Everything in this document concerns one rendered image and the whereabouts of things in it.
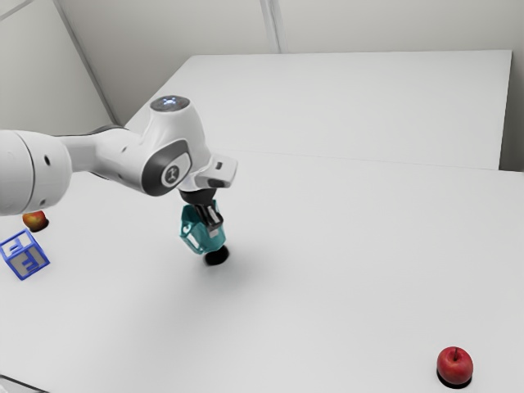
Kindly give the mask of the teal faceted mug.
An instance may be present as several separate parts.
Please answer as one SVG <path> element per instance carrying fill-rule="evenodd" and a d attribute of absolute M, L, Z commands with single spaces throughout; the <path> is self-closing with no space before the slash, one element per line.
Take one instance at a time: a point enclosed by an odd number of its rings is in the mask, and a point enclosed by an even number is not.
<path fill-rule="evenodd" d="M 223 226 L 220 225 L 210 234 L 195 206 L 192 205 L 183 207 L 179 236 L 198 255 L 217 251 L 226 242 Z"/>

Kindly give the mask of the blue letter block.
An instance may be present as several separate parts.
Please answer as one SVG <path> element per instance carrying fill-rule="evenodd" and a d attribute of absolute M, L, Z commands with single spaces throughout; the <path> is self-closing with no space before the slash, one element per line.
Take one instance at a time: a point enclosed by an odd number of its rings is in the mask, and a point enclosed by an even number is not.
<path fill-rule="evenodd" d="M 21 281 L 50 264 L 42 247 L 28 229 L 1 241 L 0 256 Z"/>

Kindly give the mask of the red yellow apple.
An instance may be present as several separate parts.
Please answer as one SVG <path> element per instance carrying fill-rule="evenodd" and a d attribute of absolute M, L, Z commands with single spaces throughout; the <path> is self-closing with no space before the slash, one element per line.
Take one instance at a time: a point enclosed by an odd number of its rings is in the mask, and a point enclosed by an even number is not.
<path fill-rule="evenodd" d="M 49 224 L 47 216 L 42 210 L 24 213 L 22 215 L 22 221 L 32 233 L 36 233 L 45 229 Z"/>

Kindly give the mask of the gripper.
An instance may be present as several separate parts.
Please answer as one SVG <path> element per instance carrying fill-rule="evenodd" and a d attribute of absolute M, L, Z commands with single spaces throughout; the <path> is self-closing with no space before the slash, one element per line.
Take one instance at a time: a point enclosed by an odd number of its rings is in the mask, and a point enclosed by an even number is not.
<path fill-rule="evenodd" d="M 224 223 L 223 216 L 213 203 L 215 188 L 206 188 L 193 192 L 179 190 L 182 199 L 189 205 L 194 205 L 196 213 L 204 224 L 210 237 L 216 237 Z"/>

